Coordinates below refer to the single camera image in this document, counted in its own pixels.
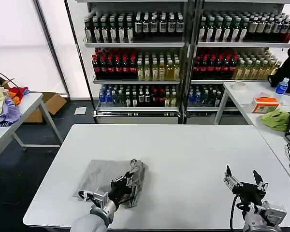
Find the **white table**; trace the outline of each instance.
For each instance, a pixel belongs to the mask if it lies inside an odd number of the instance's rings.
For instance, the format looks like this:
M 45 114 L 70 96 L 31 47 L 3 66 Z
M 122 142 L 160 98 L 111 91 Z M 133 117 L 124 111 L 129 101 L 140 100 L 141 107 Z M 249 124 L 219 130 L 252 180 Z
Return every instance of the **white table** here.
M 228 229 L 234 196 L 223 182 L 227 164 L 238 180 L 250 183 L 256 169 L 269 182 L 265 199 L 284 205 L 288 214 L 282 226 L 290 227 L 290 178 L 251 125 L 75 124 L 24 224 L 71 227 L 92 205 L 72 197 L 90 161 L 132 158 L 141 159 L 149 171 L 138 206 L 120 207 L 112 229 Z M 236 209 L 234 227 L 243 225 Z
M 225 92 L 222 96 L 222 101 L 216 114 L 214 124 L 219 124 L 226 100 L 230 97 L 247 123 L 254 125 L 259 130 L 262 137 L 290 176 L 289 157 L 286 151 L 286 145 L 289 141 L 285 138 L 285 133 L 271 130 L 269 127 L 261 123 L 260 117 L 262 114 L 247 113 L 245 111 L 246 104 L 250 103 L 259 93 L 264 92 L 274 96 L 275 89 L 272 88 L 268 82 L 245 82 L 247 90 L 238 91 L 232 89 L 233 84 L 234 82 L 225 82 L 223 84 Z M 290 112 L 290 94 L 284 95 L 281 100 L 284 101 L 285 105 L 280 105 L 279 108 L 286 112 Z
M 23 150 L 27 147 L 60 147 L 59 145 L 26 145 L 23 144 L 20 138 L 16 135 L 15 131 L 37 107 L 40 109 L 47 124 L 51 127 L 59 144 L 63 143 L 63 139 L 46 109 L 42 96 L 42 93 L 29 93 L 28 95 L 25 95 L 21 103 L 17 106 L 19 111 L 23 114 L 20 119 L 10 127 L 0 127 L 0 153 L 7 147 L 12 139 L 15 139 Z

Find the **robotic hand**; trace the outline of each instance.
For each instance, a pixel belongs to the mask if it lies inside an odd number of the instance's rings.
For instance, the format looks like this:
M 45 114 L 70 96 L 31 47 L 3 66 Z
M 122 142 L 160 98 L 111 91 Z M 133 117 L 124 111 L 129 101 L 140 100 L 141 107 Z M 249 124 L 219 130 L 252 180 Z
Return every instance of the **robotic hand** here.
M 91 200 L 94 204 L 88 215 L 79 218 L 72 225 L 70 232 L 107 232 L 107 227 L 113 222 L 114 213 L 119 205 L 131 200 L 126 197 L 131 194 L 131 177 L 134 173 L 127 172 L 111 181 L 111 191 L 104 192 L 97 189 L 95 192 L 79 191 L 84 201 Z
M 224 177 L 224 182 L 235 194 L 232 204 L 230 228 L 233 231 L 232 221 L 234 213 L 234 205 L 237 197 L 241 202 L 236 207 L 243 211 L 243 219 L 245 225 L 243 232 L 281 232 L 279 224 L 282 222 L 287 212 L 283 206 L 269 204 L 268 201 L 261 200 L 264 198 L 268 183 L 264 183 L 262 177 L 253 171 L 256 185 L 239 182 L 232 176 L 229 166 Z

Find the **green cloth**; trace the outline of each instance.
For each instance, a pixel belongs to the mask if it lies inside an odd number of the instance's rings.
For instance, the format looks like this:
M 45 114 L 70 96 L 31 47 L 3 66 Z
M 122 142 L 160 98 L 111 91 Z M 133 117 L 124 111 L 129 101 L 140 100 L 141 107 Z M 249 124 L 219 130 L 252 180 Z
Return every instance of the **green cloth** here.
M 289 122 L 289 113 L 276 109 L 261 116 L 261 121 L 274 131 L 286 131 Z

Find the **plastic bottle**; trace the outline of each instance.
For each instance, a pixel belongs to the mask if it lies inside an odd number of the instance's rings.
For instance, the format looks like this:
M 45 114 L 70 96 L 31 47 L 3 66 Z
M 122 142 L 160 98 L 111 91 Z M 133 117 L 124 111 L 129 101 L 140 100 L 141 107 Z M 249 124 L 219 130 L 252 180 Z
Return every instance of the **plastic bottle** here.
M 214 32 L 214 17 L 209 18 L 208 26 L 206 27 L 207 34 L 206 34 L 206 42 L 211 42 Z
M 121 107 L 123 107 L 126 103 L 125 95 L 123 94 L 121 89 L 118 91 L 118 102 Z
M 262 80 L 263 77 L 264 77 L 265 72 L 267 72 L 267 71 L 268 71 L 268 61 L 264 60 L 262 62 L 262 66 L 261 66 L 260 71 L 257 73 L 257 78 L 256 79 Z
M 212 55 L 210 59 L 207 61 L 207 77 L 212 78 L 213 72 L 215 68 L 215 55 Z
M 176 33 L 178 36 L 182 36 L 184 32 L 184 20 L 182 15 L 178 15 L 178 20 L 176 22 Z
M 271 17 L 269 19 L 268 22 L 266 22 L 265 24 L 265 28 L 264 28 L 264 37 L 263 37 L 263 41 L 270 41 L 270 33 L 272 32 L 274 27 L 274 18 Z
M 105 95 L 104 95 L 104 92 L 102 89 L 100 89 L 99 91 L 99 101 L 100 101 L 100 104 L 101 106 L 105 106 Z
M 206 18 L 202 17 L 201 26 L 200 26 L 200 32 L 199 32 L 199 42 L 204 42 L 205 23 L 206 23 Z
M 282 28 L 282 18 L 279 18 L 278 21 L 274 24 L 272 33 L 273 35 L 271 36 L 271 41 L 277 42 L 279 41 L 279 32 Z
M 150 32 L 150 23 L 148 21 L 148 15 L 145 15 L 143 20 L 143 36 L 145 38 L 148 37 L 149 32 Z
M 197 57 L 195 64 L 193 66 L 193 78 L 196 78 L 196 76 L 200 74 L 200 66 L 201 66 L 201 58 Z
M 133 43 L 133 27 L 132 27 L 132 17 L 127 17 L 127 36 L 128 42 Z
M 169 35 L 174 35 L 176 30 L 176 22 L 174 20 L 174 14 L 170 15 L 169 22 L 168 22 L 168 33 Z
M 290 27 L 290 19 L 286 18 L 283 21 L 281 30 L 279 32 L 278 40 L 280 42 L 284 42 L 285 36 L 286 36 L 287 31 L 289 30 L 289 27 Z
M 164 77 L 165 77 L 164 60 L 160 59 L 160 63 L 159 63 L 159 80 L 164 80 Z
M 111 33 L 111 42 L 112 43 L 117 43 L 117 32 L 116 32 L 116 27 L 115 27 L 115 18 L 110 17 L 110 33 Z
M 277 69 L 280 68 L 281 64 L 282 64 L 281 60 L 277 61 L 276 65 L 275 65 L 275 69 L 272 72 L 272 75 L 275 75 L 275 73 L 277 72 Z
M 203 60 L 201 61 L 200 76 L 201 78 L 204 78 L 207 76 L 207 55 L 205 55 L 203 57 Z
M 165 36 L 168 28 L 168 23 L 166 21 L 166 15 L 163 14 L 159 22 L 159 34 L 160 36 Z
M 122 66 L 120 64 L 120 60 L 118 56 L 115 56 L 116 60 L 115 60 L 115 70 L 117 74 L 121 74 L 122 73 Z
M 142 66 L 142 61 L 137 62 L 137 78 L 138 80 L 144 80 L 144 70 Z
M 136 92 L 134 91 L 132 94 L 133 94 L 132 105 L 133 105 L 133 107 L 137 107 Z
M 255 33 L 258 26 L 258 18 L 254 17 L 252 21 L 249 23 L 249 29 L 248 29 L 248 39 L 253 41 L 255 39 Z
M 257 26 L 257 29 L 256 29 L 256 41 L 263 41 L 263 32 L 264 32 L 264 29 L 265 29 L 265 20 L 266 18 L 263 17 L 259 22 L 258 22 L 258 26 Z
M 216 97 L 216 90 L 210 87 L 208 91 L 208 106 L 214 107 L 215 106 L 215 97 Z
M 145 60 L 144 77 L 145 77 L 145 80 L 150 80 L 150 69 L 149 69 L 149 61 L 148 60 Z
M 93 70 L 95 71 L 96 76 L 99 75 L 101 68 L 97 62 L 97 57 L 95 55 L 92 55 L 92 66 L 93 66 Z
M 252 67 L 251 72 L 249 74 L 249 79 L 255 80 L 257 79 L 257 74 L 260 70 L 260 66 L 261 66 L 261 61 L 260 60 L 256 60 L 255 65 Z
M 168 60 L 167 79 L 174 80 L 174 66 L 173 66 L 173 61 L 171 59 Z
M 157 33 L 158 33 L 158 22 L 156 20 L 156 17 L 152 16 L 150 21 L 150 34 L 151 36 L 156 37 Z
M 171 105 L 171 96 L 170 96 L 170 92 L 166 92 L 165 93 L 166 97 L 165 97 L 165 106 L 164 107 L 170 107 Z
M 267 77 L 268 77 L 269 75 L 272 75 L 274 69 L 275 69 L 275 60 L 271 60 L 270 63 L 269 63 L 269 69 L 268 69 L 268 72 L 265 74 L 264 79 L 267 79 Z
M 98 17 L 93 17 L 92 18 L 93 22 L 93 33 L 96 39 L 96 43 L 101 43 L 101 32 L 100 32 L 100 27 L 98 23 Z
M 107 92 L 106 92 L 106 105 L 107 106 L 113 106 L 114 105 L 113 104 L 112 95 L 111 95 L 109 90 L 107 90 Z
M 124 74 L 128 74 L 130 72 L 130 67 L 128 66 L 127 63 L 127 57 L 126 56 L 122 56 L 123 62 L 122 62 L 122 71 L 124 72 Z
M 145 93 L 144 104 L 145 104 L 146 106 L 148 106 L 148 105 L 150 104 L 150 95 L 149 95 L 149 91 L 146 91 L 146 93 Z
M 232 79 L 239 80 L 242 79 L 242 73 L 245 68 L 245 61 L 241 60 L 239 65 L 236 67 Z
M 153 89 L 152 98 L 153 98 L 152 106 L 158 107 L 159 106 L 159 104 L 158 104 L 159 97 L 158 97 L 158 91 L 156 88 Z
M 103 41 L 105 43 L 109 42 L 109 36 L 110 36 L 110 31 L 109 28 L 106 24 L 106 17 L 102 17 L 101 18 L 101 24 L 102 24 L 102 37 L 103 37 Z
M 231 42 L 237 41 L 237 36 L 240 29 L 240 22 L 241 22 L 240 18 L 235 19 L 235 24 L 232 28 Z
M 159 107 L 164 107 L 165 106 L 165 100 L 166 100 L 166 95 L 165 95 L 165 90 L 164 89 L 160 89 L 159 90 Z
M 217 56 L 215 60 L 215 76 L 219 75 L 221 71 L 221 62 L 222 62 L 222 55 Z
M 241 79 L 243 80 L 247 80 L 251 71 L 251 65 L 252 65 L 252 60 L 247 60 L 247 62 L 245 62 L 246 66 L 244 68 L 243 74 Z
M 130 58 L 130 74 L 133 76 L 137 75 L 137 63 L 135 62 L 134 55 L 132 55 Z
M 126 106 L 127 107 L 130 107 L 131 106 L 130 92 L 126 92 Z
M 217 91 L 217 94 L 216 94 L 216 99 L 215 99 L 215 107 L 219 107 L 220 105 L 220 101 L 221 101 L 221 92 L 220 91 Z
M 215 30 L 214 42 L 221 41 L 222 22 L 223 22 L 223 18 L 219 17 L 218 22 L 217 22 L 217 26 L 216 26 L 216 30 Z
M 229 66 L 230 74 L 233 74 L 233 72 L 235 71 L 237 60 L 238 60 L 237 55 L 234 55 L 233 58 L 230 60 L 230 66 Z
M 108 68 L 106 67 L 104 56 L 100 57 L 100 65 L 101 65 L 101 73 L 102 75 L 105 75 L 107 73 Z
M 248 29 L 248 22 L 249 18 L 244 18 L 243 25 L 241 26 L 240 30 L 240 36 L 238 39 L 238 42 L 242 43 L 245 40 L 246 34 L 247 34 L 247 29 Z
M 199 91 L 196 92 L 195 104 L 196 104 L 196 107 L 200 107 L 200 104 L 201 104 L 201 92 L 199 92 Z
M 113 64 L 111 55 L 109 55 L 107 58 L 107 67 L 109 74 L 113 75 L 115 72 L 115 66 Z
M 200 106 L 208 106 L 208 90 L 207 89 L 203 93 Z
M 194 105 L 194 96 L 193 96 L 193 89 L 191 89 L 188 96 L 188 106 L 193 106 L 193 105 Z
M 90 17 L 85 16 L 84 17 L 84 23 L 85 23 L 85 35 L 88 43 L 92 43 L 92 37 L 91 37 L 91 28 L 90 28 Z
M 154 60 L 153 61 L 152 78 L 153 78 L 153 80 L 159 80 L 159 76 L 158 76 L 158 62 L 157 62 L 157 60 Z
M 176 107 L 176 92 L 172 92 L 171 107 Z
M 275 89 L 275 98 L 280 102 L 282 96 L 285 94 L 288 88 L 289 78 L 285 77 L 283 81 L 279 82 L 278 86 Z
M 141 40 L 142 39 L 143 24 L 142 24 L 140 15 L 136 16 L 136 20 L 134 22 L 134 31 L 135 31 L 136 38 L 138 40 Z
M 139 92 L 139 106 L 142 107 L 144 105 L 145 97 L 143 91 Z
M 179 60 L 175 60 L 175 66 L 174 66 L 174 80 L 179 80 Z
M 257 58 L 253 57 L 253 58 L 251 58 L 251 60 L 252 60 L 252 66 L 255 66 Z
M 118 101 L 118 95 L 116 94 L 115 90 L 112 91 L 112 99 L 113 99 L 113 105 L 117 106 L 119 101 Z
M 230 66 L 230 55 L 227 54 L 226 57 L 222 60 L 222 65 L 221 65 L 222 75 L 225 75 L 229 72 L 229 66 Z
M 227 18 L 226 25 L 223 28 L 223 37 L 222 37 L 223 42 L 229 41 L 231 21 L 232 21 L 232 18 Z

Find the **cardboard box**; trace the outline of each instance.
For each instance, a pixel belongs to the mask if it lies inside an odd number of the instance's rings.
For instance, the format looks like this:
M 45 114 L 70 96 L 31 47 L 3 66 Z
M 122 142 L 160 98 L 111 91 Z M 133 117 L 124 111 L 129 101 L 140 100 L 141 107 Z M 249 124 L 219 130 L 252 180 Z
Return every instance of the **cardboard box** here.
M 42 99 L 46 105 L 48 112 L 51 115 L 55 115 L 58 112 L 58 110 L 60 110 L 64 106 L 64 104 L 67 103 L 67 101 L 57 93 L 43 92 Z M 43 116 L 40 110 L 39 109 L 34 110 L 32 114 L 29 117 L 27 117 L 25 122 L 31 122 L 31 123 L 43 122 Z
M 250 113 L 268 113 L 275 110 L 279 106 L 276 98 L 272 97 L 257 97 L 252 103 L 247 106 Z

